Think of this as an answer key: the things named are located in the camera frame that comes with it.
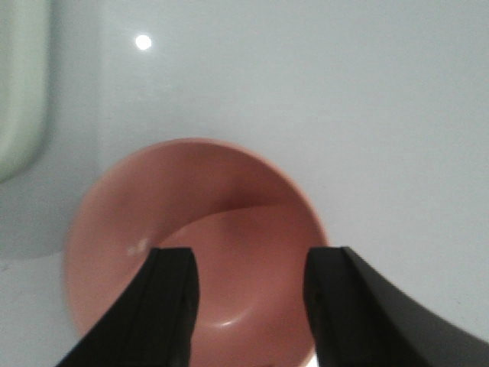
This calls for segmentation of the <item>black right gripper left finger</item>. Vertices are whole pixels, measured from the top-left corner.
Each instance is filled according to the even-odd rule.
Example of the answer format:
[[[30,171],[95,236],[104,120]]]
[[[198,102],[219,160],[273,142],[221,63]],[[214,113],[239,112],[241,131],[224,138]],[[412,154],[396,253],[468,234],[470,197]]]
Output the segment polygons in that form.
[[[154,248],[61,366],[188,366],[199,307],[191,248]]]

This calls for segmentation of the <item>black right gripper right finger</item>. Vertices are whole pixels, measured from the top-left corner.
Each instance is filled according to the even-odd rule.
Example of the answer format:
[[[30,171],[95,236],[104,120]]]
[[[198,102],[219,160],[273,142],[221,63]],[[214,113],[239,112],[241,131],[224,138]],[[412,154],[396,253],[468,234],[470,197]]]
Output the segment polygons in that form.
[[[486,366],[488,344],[408,297],[351,248],[307,254],[304,303],[320,366]]]

